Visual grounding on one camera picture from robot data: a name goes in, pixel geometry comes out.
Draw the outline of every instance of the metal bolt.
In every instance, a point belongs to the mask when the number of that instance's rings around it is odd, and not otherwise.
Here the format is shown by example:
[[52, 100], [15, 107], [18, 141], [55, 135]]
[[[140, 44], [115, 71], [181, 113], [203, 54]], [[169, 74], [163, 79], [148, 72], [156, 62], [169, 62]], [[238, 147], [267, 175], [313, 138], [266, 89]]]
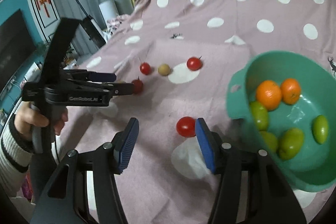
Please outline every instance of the metal bolt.
[[222, 143], [222, 148], [224, 149], [230, 149], [232, 146], [230, 143]]
[[77, 154], [77, 151], [75, 149], [68, 151], [68, 156], [69, 157], [73, 157], [76, 154]]
[[104, 149], [110, 149], [110, 148], [112, 148], [112, 144], [111, 143], [104, 143], [103, 148]]
[[260, 149], [259, 151], [258, 151], [258, 153], [259, 153], [259, 155], [260, 156], [262, 156], [262, 157], [266, 157], [267, 156], [267, 151], [266, 150], [263, 150], [263, 149]]

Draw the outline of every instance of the polka dot blanket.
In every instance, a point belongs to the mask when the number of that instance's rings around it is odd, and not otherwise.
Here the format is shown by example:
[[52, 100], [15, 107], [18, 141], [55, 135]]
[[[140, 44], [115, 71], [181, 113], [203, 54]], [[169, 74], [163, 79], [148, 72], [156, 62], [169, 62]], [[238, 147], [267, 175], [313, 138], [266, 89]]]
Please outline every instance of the polka dot blanket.
[[[82, 68], [115, 72], [126, 82], [139, 77], [143, 92], [114, 97], [106, 108], [69, 107], [61, 155], [72, 148], [96, 149], [136, 117], [140, 133], [133, 155], [116, 177], [129, 223], [207, 223], [218, 177], [206, 169], [196, 138], [177, 134], [177, 121], [203, 117], [211, 130], [238, 141], [226, 114], [231, 76], [270, 50], [298, 52], [330, 70], [335, 15], [336, 0], [138, 0], [131, 16]], [[186, 67], [191, 56], [202, 57], [200, 70]], [[154, 71], [141, 74], [141, 62]], [[172, 68], [167, 77], [157, 72], [162, 63]], [[307, 221], [333, 189], [295, 190]], [[92, 191], [90, 186], [95, 215]]]

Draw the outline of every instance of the tangerine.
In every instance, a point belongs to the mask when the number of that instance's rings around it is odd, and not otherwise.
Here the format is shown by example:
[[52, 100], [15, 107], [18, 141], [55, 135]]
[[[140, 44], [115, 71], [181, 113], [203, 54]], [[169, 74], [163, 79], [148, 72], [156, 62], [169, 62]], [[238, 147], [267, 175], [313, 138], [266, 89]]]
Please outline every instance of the tangerine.
[[288, 78], [280, 85], [282, 100], [288, 105], [294, 105], [300, 98], [301, 87], [296, 79]]
[[272, 80], [262, 82], [256, 90], [255, 97], [268, 110], [275, 110], [281, 102], [281, 90]]

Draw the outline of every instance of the red cherry tomato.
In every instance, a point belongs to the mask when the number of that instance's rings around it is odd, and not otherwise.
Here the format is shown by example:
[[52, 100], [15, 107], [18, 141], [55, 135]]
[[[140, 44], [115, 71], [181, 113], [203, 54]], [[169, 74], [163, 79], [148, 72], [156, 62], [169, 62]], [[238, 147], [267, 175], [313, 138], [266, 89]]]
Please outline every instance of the red cherry tomato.
[[152, 68], [148, 63], [142, 63], [140, 65], [140, 71], [144, 75], [149, 75], [152, 72]]
[[133, 94], [139, 94], [143, 90], [143, 82], [138, 78], [132, 81], [134, 85], [134, 91]]
[[196, 136], [195, 133], [196, 120], [191, 117], [183, 117], [176, 124], [176, 131], [183, 137], [190, 138]]
[[189, 70], [199, 70], [200, 68], [202, 68], [203, 63], [201, 61], [201, 58], [197, 58], [197, 57], [191, 57], [188, 59], [187, 61], [187, 67]]

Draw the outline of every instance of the television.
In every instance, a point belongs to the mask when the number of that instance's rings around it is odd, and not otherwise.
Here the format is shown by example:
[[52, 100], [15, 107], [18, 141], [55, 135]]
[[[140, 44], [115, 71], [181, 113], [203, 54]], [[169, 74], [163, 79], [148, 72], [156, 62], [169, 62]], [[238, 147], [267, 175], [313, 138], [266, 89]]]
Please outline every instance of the television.
[[36, 50], [21, 10], [0, 26], [0, 91]]

